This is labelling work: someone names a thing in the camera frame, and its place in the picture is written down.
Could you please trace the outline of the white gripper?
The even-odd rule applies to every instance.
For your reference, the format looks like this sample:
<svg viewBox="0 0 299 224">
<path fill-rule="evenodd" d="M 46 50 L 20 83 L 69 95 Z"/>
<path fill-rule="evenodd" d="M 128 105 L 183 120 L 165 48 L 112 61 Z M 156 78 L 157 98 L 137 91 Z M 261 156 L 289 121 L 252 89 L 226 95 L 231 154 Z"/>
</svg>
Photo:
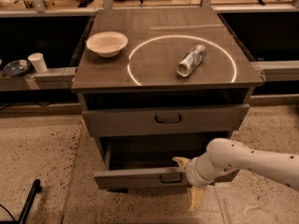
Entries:
<svg viewBox="0 0 299 224">
<path fill-rule="evenodd" d="M 185 173 L 187 180 L 193 186 L 188 188 L 189 210 L 191 212 L 195 211 L 203 200 L 205 193 L 203 187 L 214 181 L 217 172 L 207 154 L 195 157 L 191 160 L 184 157 L 174 157 L 173 161 L 175 161 L 180 168 L 186 168 Z"/>
</svg>

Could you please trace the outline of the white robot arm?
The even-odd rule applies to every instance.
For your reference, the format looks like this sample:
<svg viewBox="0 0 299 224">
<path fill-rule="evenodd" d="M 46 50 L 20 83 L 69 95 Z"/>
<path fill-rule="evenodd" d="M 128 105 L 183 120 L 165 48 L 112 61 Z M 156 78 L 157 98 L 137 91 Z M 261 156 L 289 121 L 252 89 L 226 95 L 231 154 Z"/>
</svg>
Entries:
<svg viewBox="0 0 299 224">
<path fill-rule="evenodd" d="M 298 155 L 251 149 L 244 143 L 226 138 L 211 140 L 206 152 L 199 157 L 174 157 L 173 161 L 185 172 L 191 185 L 188 188 L 190 211 L 201 204 L 206 186 L 239 170 L 248 170 L 299 190 Z"/>
</svg>

